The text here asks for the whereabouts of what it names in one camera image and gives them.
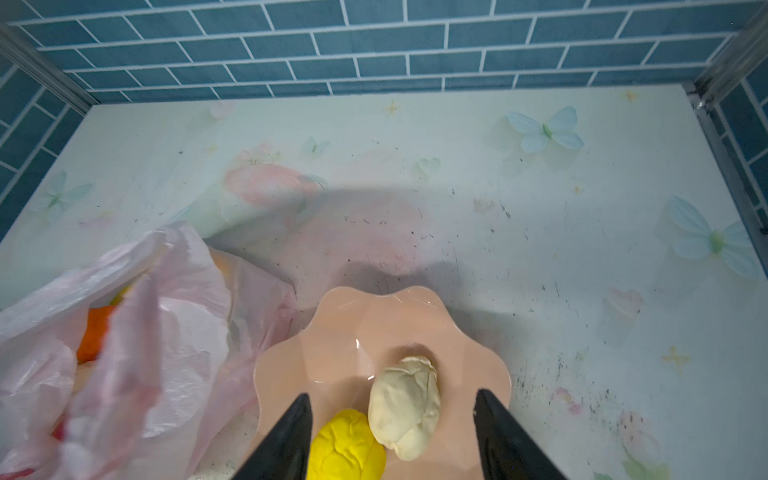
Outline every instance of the blue tile wall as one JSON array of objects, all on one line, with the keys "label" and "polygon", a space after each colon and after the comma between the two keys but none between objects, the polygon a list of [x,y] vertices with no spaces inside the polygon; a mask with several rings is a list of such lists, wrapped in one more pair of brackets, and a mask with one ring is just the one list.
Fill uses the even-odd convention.
[{"label": "blue tile wall", "polygon": [[0,56],[0,240],[81,120],[63,101]]},{"label": "blue tile wall", "polygon": [[768,229],[768,58],[720,101],[710,118]]},{"label": "blue tile wall", "polygon": [[[424,91],[436,84],[442,91],[677,83],[693,80],[710,65],[763,4],[757,0],[0,3],[0,15],[20,35],[28,35],[39,51],[104,103]],[[756,93],[768,91],[768,84],[754,84]],[[0,115],[3,109],[12,110],[12,105],[0,105]]]}]

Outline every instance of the bowl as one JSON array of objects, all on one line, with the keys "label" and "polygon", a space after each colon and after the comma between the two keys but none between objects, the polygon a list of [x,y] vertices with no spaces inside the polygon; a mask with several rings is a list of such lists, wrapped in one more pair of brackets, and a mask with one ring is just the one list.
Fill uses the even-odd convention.
[{"label": "bowl", "polygon": [[253,447],[302,392],[310,395],[312,438],[339,410],[368,414],[378,372],[422,355],[437,369],[440,420],[424,454],[404,462],[387,450],[385,480],[482,479],[472,410],[478,389],[509,404],[504,362],[458,329],[437,294],[414,286],[378,296],[349,287],[330,290],[304,331],[268,349],[253,374],[260,421]]}]

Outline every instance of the orange object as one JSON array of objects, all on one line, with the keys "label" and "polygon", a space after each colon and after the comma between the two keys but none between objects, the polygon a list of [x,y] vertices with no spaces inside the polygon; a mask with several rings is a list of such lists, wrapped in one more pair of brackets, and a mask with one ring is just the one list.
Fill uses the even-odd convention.
[{"label": "orange object", "polygon": [[78,347],[78,364],[96,360],[101,352],[104,337],[109,331],[109,316],[117,306],[108,305],[88,311],[88,328]]}]

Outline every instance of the plastic bag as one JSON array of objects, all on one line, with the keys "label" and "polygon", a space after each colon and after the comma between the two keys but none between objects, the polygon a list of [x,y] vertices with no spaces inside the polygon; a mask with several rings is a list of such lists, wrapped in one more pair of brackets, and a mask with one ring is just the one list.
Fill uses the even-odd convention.
[{"label": "plastic bag", "polygon": [[[89,306],[136,277],[73,398]],[[0,312],[0,478],[186,478],[256,399],[256,358],[295,312],[291,286],[186,223],[64,273]]]}]

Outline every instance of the white table surface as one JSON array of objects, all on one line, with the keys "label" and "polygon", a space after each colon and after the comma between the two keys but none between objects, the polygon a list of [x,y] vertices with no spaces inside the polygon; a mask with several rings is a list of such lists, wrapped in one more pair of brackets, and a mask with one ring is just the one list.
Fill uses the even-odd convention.
[{"label": "white table surface", "polygon": [[[43,182],[65,170],[65,190],[93,189],[54,223],[22,212],[0,243],[0,307],[185,218],[290,281],[297,326],[334,286],[433,288],[506,362],[512,414],[569,478],[630,478],[624,412],[670,478],[763,476],[768,283],[671,249],[673,195],[712,228],[739,218],[680,87],[265,99],[220,120],[212,105],[94,107]],[[568,105],[584,148],[522,152],[505,113]],[[257,416],[193,478],[231,476]]]}]

